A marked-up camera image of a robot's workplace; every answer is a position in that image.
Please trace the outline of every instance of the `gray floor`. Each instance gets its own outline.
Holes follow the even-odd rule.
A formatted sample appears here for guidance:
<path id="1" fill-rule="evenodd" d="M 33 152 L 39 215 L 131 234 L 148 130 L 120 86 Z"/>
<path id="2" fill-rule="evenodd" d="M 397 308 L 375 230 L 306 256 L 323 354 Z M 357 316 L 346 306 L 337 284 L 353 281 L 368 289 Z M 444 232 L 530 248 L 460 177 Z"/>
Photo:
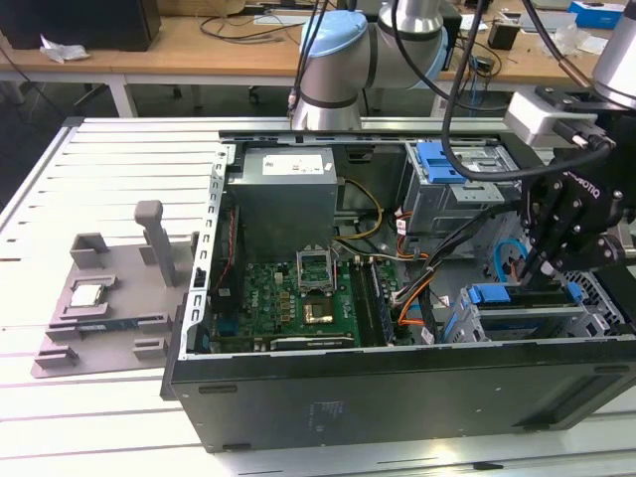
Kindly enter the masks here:
<path id="1" fill-rule="evenodd" d="M 73 104 L 84 94 L 82 84 L 40 83 L 39 87 L 44 87 L 47 97 L 67 115 L 74 115 Z M 132 89 L 139 115 L 145 117 L 195 114 L 284 116 L 289 93 L 286 87 L 260 87 L 257 91 L 259 103 L 252 104 L 244 86 L 202 86 L 203 108 L 195 111 L 190 87 L 182 86 L 181 91 L 183 97 L 175 99 L 172 87 L 168 85 L 135 85 Z M 38 99 L 38 93 L 32 88 L 27 90 L 25 98 L 24 104 L 16 106 L 7 98 L 0 97 L 0 210 L 11 199 L 63 122 L 44 100 Z M 489 93 L 484 104 L 501 104 L 506 99 L 502 93 Z M 428 90 L 387 90 L 382 111 L 374 114 L 428 116 L 431 105 L 432 93 Z M 456 112 L 466 114 L 463 110 Z M 94 98 L 83 115 L 116 116 L 108 91 Z"/>

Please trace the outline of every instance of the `metal slotted table surface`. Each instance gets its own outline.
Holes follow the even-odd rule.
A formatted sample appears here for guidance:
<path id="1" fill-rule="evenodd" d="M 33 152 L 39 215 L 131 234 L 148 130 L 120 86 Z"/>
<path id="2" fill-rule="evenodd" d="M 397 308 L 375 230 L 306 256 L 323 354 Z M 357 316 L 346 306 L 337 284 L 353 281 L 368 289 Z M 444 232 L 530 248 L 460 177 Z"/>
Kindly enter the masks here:
<path id="1" fill-rule="evenodd" d="M 483 474 L 475 462 L 503 465 L 488 471 L 498 477 L 636 473 L 636 391 L 568 431 L 211 455 L 179 403 L 159 397 L 162 369 L 31 377 L 76 233 L 142 243 L 134 205 L 159 199 L 170 238 L 186 239 L 201 218 L 217 131 L 286 127 L 273 118 L 87 119 L 60 131 L 0 216 L 0 475 Z M 439 122 L 374 119 L 365 127 Z"/>

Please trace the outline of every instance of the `blue cable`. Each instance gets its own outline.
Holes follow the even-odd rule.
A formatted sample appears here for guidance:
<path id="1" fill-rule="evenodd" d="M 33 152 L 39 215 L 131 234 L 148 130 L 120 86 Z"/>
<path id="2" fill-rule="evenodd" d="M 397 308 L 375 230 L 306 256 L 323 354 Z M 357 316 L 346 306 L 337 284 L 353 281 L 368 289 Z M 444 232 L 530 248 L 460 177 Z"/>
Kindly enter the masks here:
<path id="1" fill-rule="evenodd" d="M 475 105 L 475 96 L 476 96 L 476 92 L 477 92 L 477 60 L 475 60 L 475 57 L 471 56 L 470 57 L 470 63 L 472 63 L 473 68 L 475 69 L 475 72 L 473 72 L 473 81 L 470 85 L 470 105 L 474 106 Z M 473 117 L 475 115 L 475 111 L 473 111 L 472 109 L 468 111 L 468 115 L 470 117 Z"/>
<path id="2" fill-rule="evenodd" d="M 501 264 L 501 248 L 504 245 L 514 245 L 516 248 L 519 249 L 523 258 L 528 258 L 528 250 L 526 249 L 526 246 L 523 245 L 520 241 L 518 241 L 515 238 L 508 238 L 506 240 L 501 240 L 499 243 L 497 243 L 495 245 L 495 248 L 493 249 L 493 261 L 495 263 L 495 271 L 497 272 L 497 278 L 499 278 L 499 281 L 501 283 L 505 283 L 507 281 L 506 273 L 504 273 L 504 270 Z"/>

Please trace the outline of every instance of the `green motherboard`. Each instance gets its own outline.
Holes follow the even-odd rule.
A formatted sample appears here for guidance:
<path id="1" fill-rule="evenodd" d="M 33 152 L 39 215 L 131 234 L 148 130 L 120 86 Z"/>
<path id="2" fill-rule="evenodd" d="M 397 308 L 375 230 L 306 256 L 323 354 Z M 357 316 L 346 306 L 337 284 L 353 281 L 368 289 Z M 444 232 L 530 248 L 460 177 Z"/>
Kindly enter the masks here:
<path id="1" fill-rule="evenodd" d="M 249 263 L 244 271 L 238 328 L 233 333 L 236 338 L 223 340 L 223 351 L 248 351 L 238 349 L 244 348 L 247 341 L 241 338 L 271 340 L 296 336 L 345 336 L 359 347 L 361 339 L 349 266 L 347 262 L 336 261 L 334 291 L 318 292 L 316 297 L 300 288 L 296 262 Z M 389 300 L 391 292 L 398 288 L 396 271 L 387 261 L 377 262 L 377 270 L 382 293 Z M 302 273 L 303 281 L 328 278 L 324 261 L 304 264 Z"/>

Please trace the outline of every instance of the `white table leg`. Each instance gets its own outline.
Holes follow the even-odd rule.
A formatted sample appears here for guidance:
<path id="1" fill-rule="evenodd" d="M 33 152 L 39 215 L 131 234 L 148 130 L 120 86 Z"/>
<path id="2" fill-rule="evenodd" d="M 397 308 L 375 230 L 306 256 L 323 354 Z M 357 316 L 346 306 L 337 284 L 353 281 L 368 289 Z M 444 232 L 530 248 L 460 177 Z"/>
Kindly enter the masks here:
<path id="1" fill-rule="evenodd" d="M 24 95 L 20 91 L 20 87 L 17 82 L 2 81 L 0 82 L 0 88 L 2 89 L 2 92 L 5 93 L 14 104 L 24 103 Z"/>
<path id="2" fill-rule="evenodd" d="M 137 107 L 130 93 L 130 86 L 124 82 L 123 77 L 113 79 L 108 87 L 119 117 L 137 117 Z"/>

